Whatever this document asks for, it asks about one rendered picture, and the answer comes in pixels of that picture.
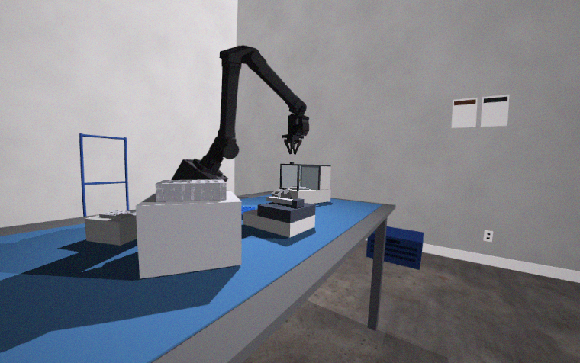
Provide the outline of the blue tube rack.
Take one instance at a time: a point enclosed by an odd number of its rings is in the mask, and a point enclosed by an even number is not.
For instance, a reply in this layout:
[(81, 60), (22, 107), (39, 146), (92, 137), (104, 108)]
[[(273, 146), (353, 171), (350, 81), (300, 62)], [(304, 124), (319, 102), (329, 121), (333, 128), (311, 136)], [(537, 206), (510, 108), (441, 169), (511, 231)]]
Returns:
[(243, 219), (243, 212), (247, 212), (250, 210), (255, 210), (255, 207), (244, 207), (242, 206), (242, 219)]

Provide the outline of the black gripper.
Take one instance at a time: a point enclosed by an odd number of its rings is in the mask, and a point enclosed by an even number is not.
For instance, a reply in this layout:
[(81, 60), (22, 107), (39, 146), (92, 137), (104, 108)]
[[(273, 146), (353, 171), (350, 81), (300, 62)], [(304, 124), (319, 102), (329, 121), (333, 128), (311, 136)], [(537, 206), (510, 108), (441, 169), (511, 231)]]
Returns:
[[(304, 136), (287, 134), (287, 135), (282, 135), (282, 138), (287, 138), (284, 140), (284, 143), (288, 148), (289, 154), (292, 154), (292, 149), (293, 149), (294, 154), (296, 154), (298, 151), (298, 148), (302, 142), (302, 140), (300, 140), (299, 138), (304, 139)], [(288, 145), (289, 143), (290, 143), (290, 146)], [(296, 143), (297, 143), (297, 147), (295, 148)]]

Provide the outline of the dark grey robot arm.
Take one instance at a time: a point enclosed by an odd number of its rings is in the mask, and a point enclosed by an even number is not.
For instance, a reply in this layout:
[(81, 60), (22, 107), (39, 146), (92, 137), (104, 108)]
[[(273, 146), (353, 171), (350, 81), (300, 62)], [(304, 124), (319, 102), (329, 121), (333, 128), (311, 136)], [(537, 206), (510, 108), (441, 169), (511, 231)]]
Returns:
[(217, 132), (207, 155), (201, 160), (194, 159), (193, 162), (200, 171), (221, 177), (223, 173), (219, 170), (219, 165), (223, 159), (233, 159), (239, 153), (235, 139), (235, 120), (241, 63), (249, 64), (248, 67), (288, 105), (289, 111), (293, 113), (288, 116), (288, 134), (307, 136), (309, 117), (304, 115), (306, 104), (272, 70), (258, 49), (244, 45), (232, 47), (222, 50), (219, 58), (222, 65), (220, 132)]

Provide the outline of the blue bench mat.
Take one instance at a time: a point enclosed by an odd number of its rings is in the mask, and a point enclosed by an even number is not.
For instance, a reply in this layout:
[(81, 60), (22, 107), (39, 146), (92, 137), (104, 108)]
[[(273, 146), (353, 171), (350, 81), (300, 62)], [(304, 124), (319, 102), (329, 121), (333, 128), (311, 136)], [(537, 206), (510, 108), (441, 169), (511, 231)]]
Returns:
[(242, 220), (242, 265), (140, 278), (137, 239), (0, 236), (0, 363), (151, 363), (381, 207), (331, 198), (293, 237)]

